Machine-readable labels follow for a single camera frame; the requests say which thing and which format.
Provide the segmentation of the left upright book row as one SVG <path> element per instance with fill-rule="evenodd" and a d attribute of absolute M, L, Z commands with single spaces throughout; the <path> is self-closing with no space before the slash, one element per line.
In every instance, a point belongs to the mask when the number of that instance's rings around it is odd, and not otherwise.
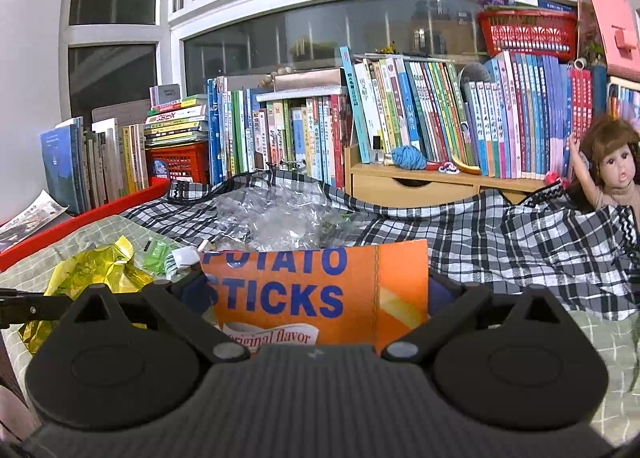
<path fill-rule="evenodd" d="M 115 118 L 94 122 L 84 144 L 93 207 L 150 186 L 142 123 L 120 126 Z"/>

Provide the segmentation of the yellow foil wrapper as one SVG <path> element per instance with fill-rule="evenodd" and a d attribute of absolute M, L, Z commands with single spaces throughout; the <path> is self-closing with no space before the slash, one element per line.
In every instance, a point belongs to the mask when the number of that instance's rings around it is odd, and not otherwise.
<path fill-rule="evenodd" d="M 114 293 L 134 293 L 153 277 L 134 264 L 134 246 L 125 236 L 112 244 L 79 253 L 58 263 L 44 296 L 76 300 L 91 285 L 106 285 Z"/>

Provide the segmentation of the blue yarn ball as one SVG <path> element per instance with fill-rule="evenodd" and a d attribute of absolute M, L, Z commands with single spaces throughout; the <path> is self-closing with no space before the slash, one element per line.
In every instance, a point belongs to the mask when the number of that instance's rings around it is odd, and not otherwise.
<path fill-rule="evenodd" d="M 393 164 L 402 170 L 425 170 L 427 166 L 427 160 L 420 149 L 412 145 L 395 147 L 390 156 Z"/>

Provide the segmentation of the black white plaid blanket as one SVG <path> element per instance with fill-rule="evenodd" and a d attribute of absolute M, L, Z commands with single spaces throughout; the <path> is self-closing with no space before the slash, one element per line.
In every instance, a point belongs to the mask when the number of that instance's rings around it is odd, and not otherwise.
<path fill-rule="evenodd" d="M 639 233 L 630 207 L 582 212 L 559 186 L 510 204 L 497 189 L 420 208 L 390 208 L 352 198 L 302 174 L 256 172 L 212 187 L 173 182 L 160 198 L 125 211 L 125 218 L 183 244 L 248 234 L 224 200 L 290 198 L 345 221 L 322 240 L 325 247 L 368 246 L 424 239 L 431 268 L 459 284 L 518 293 L 541 285 L 569 310 L 618 322 L 639 311 Z"/>

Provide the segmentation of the stack of flat books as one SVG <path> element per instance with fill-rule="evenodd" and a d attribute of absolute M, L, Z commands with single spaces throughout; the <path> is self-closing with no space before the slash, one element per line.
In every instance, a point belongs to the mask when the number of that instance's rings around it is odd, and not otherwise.
<path fill-rule="evenodd" d="M 207 111 L 204 94 L 150 109 L 144 124 L 145 147 L 152 149 L 206 142 Z"/>

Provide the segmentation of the red plastic basket on top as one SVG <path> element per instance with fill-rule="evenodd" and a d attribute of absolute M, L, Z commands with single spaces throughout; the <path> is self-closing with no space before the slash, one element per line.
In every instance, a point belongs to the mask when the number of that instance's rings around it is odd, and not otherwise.
<path fill-rule="evenodd" d="M 557 10 L 483 10 L 476 16 L 490 56 L 504 51 L 576 57 L 577 18 Z"/>

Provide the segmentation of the wooden drawer organizer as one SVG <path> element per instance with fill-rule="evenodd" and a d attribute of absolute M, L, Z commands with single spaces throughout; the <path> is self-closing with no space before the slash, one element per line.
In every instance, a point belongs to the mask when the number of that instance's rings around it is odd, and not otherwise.
<path fill-rule="evenodd" d="M 543 181 L 488 178 L 467 173 L 401 170 L 384 164 L 364 164 L 359 147 L 344 150 L 345 192 L 369 204 L 393 208 L 415 208 L 448 204 L 473 197 L 483 190 L 498 189 L 511 204 L 544 187 Z"/>

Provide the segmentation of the green checked bed sheet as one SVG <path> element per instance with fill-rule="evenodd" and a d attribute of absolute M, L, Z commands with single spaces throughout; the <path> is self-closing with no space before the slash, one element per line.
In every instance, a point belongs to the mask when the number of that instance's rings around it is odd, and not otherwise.
<path fill-rule="evenodd" d="M 142 265 L 143 249 L 150 240 L 160 240 L 171 249 L 180 242 L 152 232 L 119 215 L 75 230 L 53 244 L 19 259 L 1 272 L 1 285 L 23 291 L 47 289 L 54 268 L 80 252 L 107 246 L 126 237 L 134 247 L 134 264 Z M 573 312 L 572 319 L 608 367 L 608 389 L 591 426 L 614 445 L 624 444 L 639 433 L 639 316 L 619 322 L 591 312 Z"/>

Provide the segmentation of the pink toy house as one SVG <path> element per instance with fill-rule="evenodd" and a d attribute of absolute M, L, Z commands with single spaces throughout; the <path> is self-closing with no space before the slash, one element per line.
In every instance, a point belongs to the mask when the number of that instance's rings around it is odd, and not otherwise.
<path fill-rule="evenodd" d="M 609 76 L 639 82 L 639 36 L 627 0 L 577 1 L 577 56 Z"/>

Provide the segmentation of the green snack wrapper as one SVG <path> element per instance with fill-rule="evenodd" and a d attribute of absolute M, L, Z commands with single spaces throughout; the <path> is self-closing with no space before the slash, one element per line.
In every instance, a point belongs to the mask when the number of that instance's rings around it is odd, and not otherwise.
<path fill-rule="evenodd" d="M 171 280 L 179 273 L 174 257 L 174 252 L 178 249 L 178 244 L 149 239 L 143 248 L 142 270 L 154 277 Z"/>

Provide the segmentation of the orange potato sticks box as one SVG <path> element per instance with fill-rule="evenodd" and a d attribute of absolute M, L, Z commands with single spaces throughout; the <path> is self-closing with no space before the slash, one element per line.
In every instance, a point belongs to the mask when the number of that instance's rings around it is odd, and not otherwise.
<path fill-rule="evenodd" d="M 250 352 L 270 344 L 382 350 L 427 320 L 424 239 L 379 246 L 206 252 L 222 332 Z"/>

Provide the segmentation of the far left blue book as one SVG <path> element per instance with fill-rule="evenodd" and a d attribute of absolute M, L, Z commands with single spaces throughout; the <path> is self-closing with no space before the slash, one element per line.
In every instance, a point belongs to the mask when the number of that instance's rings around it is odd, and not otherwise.
<path fill-rule="evenodd" d="M 83 214 L 85 193 L 80 177 L 76 126 L 65 122 L 41 133 L 39 138 L 49 194 L 70 214 Z"/>

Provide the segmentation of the magazine on rail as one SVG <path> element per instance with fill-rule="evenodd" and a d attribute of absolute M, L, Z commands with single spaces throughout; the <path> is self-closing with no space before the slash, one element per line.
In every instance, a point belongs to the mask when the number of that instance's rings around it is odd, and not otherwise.
<path fill-rule="evenodd" d="M 56 220 L 66 210 L 67 206 L 61 206 L 45 190 L 42 190 L 26 209 L 1 226 L 1 251 L 5 252 L 32 236 Z"/>

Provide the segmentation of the middle upright book row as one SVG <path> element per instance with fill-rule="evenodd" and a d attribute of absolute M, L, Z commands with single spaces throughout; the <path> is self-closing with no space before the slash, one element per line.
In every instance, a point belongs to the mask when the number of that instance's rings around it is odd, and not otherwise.
<path fill-rule="evenodd" d="M 205 95 L 212 184 L 281 170 L 345 185 L 352 111 L 340 68 L 219 76 L 206 81 Z"/>

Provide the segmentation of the clear crumpled plastic bag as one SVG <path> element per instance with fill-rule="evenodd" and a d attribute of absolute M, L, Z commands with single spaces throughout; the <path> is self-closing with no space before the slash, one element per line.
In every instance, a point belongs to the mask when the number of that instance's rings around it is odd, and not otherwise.
<path fill-rule="evenodd" d="M 286 188 L 247 187 L 217 199 L 217 251 L 271 252 L 326 247 L 350 223 L 323 196 Z"/>

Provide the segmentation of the red crate under books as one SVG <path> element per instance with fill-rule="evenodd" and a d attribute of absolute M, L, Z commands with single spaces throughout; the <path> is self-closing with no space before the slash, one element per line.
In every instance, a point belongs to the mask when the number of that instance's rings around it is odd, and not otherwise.
<path fill-rule="evenodd" d="M 206 142 L 152 148 L 146 152 L 146 160 L 154 178 L 209 183 Z"/>

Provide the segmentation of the upright book row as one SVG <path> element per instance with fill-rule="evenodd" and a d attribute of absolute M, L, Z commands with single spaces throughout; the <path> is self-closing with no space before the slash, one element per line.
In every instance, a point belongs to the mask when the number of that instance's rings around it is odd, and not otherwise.
<path fill-rule="evenodd" d="M 352 111 L 340 68 L 219 76 L 206 81 L 205 95 L 212 184 L 281 170 L 345 185 Z"/>
<path fill-rule="evenodd" d="M 505 51 L 457 68 L 401 54 L 340 49 L 352 134 L 364 164 L 412 145 L 425 170 L 566 182 L 568 140 L 606 109 L 608 77 L 578 58 Z"/>
<path fill-rule="evenodd" d="M 93 207 L 150 186 L 142 123 L 120 126 L 115 118 L 94 122 L 84 144 Z"/>

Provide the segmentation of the brown haired doll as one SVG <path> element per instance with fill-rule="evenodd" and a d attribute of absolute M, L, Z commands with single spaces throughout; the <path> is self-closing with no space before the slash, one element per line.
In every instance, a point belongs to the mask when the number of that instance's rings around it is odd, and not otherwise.
<path fill-rule="evenodd" d="M 582 137 L 568 140 L 570 189 L 592 210 L 631 208 L 639 228 L 639 132 L 623 119 L 602 116 Z"/>

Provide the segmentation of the right upright book row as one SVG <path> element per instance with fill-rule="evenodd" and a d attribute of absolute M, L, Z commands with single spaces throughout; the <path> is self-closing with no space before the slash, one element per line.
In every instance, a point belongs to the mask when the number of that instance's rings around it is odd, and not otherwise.
<path fill-rule="evenodd" d="M 352 134 L 364 164 L 412 145 L 425 170 L 566 182 L 568 140 L 606 109 L 608 77 L 578 58 L 505 51 L 457 68 L 401 54 L 340 49 Z"/>

